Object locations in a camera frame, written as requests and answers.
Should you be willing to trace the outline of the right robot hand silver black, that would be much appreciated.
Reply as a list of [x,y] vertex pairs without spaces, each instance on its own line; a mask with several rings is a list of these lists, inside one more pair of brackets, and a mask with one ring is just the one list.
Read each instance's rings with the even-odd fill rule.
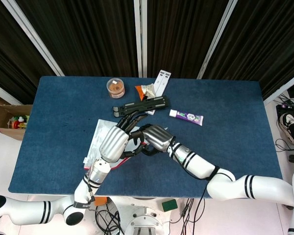
[[146,124],[137,131],[131,132],[129,140],[133,139],[138,146],[138,152],[153,156],[160,152],[167,152],[175,137],[159,125]]

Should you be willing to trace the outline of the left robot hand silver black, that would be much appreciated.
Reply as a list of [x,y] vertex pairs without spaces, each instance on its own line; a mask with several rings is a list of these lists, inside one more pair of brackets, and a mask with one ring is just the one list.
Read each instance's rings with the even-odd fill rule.
[[[146,118],[147,114],[138,114],[134,111],[125,115],[113,126],[105,139],[103,140],[99,152],[101,158],[108,163],[115,163],[119,159],[125,159],[136,156],[146,146],[145,138],[141,130],[132,131],[136,124]],[[136,149],[125,151],[128,142],[133,140]]]

